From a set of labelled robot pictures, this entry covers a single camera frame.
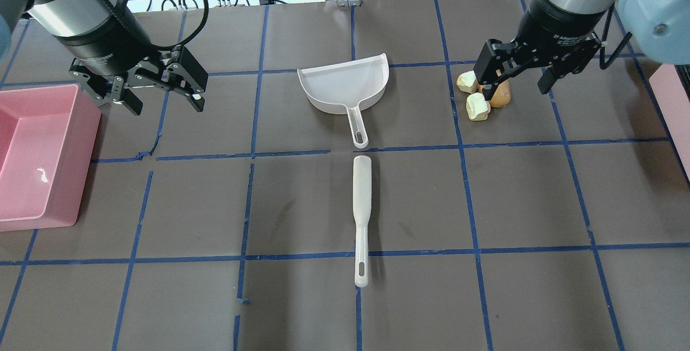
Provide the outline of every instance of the white brush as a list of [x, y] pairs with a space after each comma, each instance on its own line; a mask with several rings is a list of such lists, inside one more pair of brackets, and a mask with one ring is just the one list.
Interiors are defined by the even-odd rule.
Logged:
[[355, 215], [355, 285], [369, 285], [369, 241], [367, 227], [371, 216], [371, 159], [355, 157], [352, 176], [352, 211]]

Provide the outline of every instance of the white plastic tool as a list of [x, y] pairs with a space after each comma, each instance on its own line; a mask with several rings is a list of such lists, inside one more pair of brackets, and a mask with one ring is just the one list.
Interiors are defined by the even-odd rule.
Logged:
[[355, 285], [369, 285], [369, 216], [371, 216], [371, 159], [355, 157], [352, 176], [352, 211], [355, 215]]
[[386, 53], [340, 64], [298, 69], [298, 77], [312, 105], [329, 114], [347, 114], [355, 146], [369, 144], [362, 110], [381, 99], [389, 78]]

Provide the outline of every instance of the robotic arm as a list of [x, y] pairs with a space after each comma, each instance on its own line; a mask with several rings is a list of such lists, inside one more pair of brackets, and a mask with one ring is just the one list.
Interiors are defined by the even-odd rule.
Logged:
[[208, 74], [184, 44], [205, 23], [208, 0], [204, 0], [204, 17], [199, 29], [175, 46], [152, 44], [126, 2], [3, 0], [0, 2], [0, 58], [7, 55], [12, 30], [27, 10], [74, 54], [70, 75], [93, 98], [110, 99], [140, 115], [142, 103], [130, 89], [156, 86], [179, 93], [196, 111], [202, 111], [201, 94]]
[[[604, 44], [594, 32], [615, 0], [532, 0], [515, 39], [489, 39], [474, 67], [486, 100], [495, 87], [528, 68], [544, 67], [537, 85], [546, 94], [559, 78], [578, 74]], [[690, 63], [690, 0], [618, 0], [628, 33], [608, 63], [634, 35], [644, 53], [658, 62]]]

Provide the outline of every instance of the white dustpan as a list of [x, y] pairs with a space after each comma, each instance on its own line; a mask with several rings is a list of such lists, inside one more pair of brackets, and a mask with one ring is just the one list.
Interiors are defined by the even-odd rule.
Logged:
[[340, 64], [298, 69], [298, 77], [312, 105], [329, 114], [347, 114], [355, 146], [369, 144], [362, 120], [366, 110], [381, 99], [389, 77], [386, 53]]

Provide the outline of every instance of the dustpan handle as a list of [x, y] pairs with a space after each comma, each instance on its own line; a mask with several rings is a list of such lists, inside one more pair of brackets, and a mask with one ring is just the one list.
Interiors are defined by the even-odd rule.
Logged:
[[352, 141], [358, 149], [364, 149], [369, 144], [369, 137], [367, 137], [367, 130], [364, 128], [364, 120], [362, 120], [362, 111], [359, 106], [347, 109], [347, 118], [350, 121], [350, 130], [352, 131]]

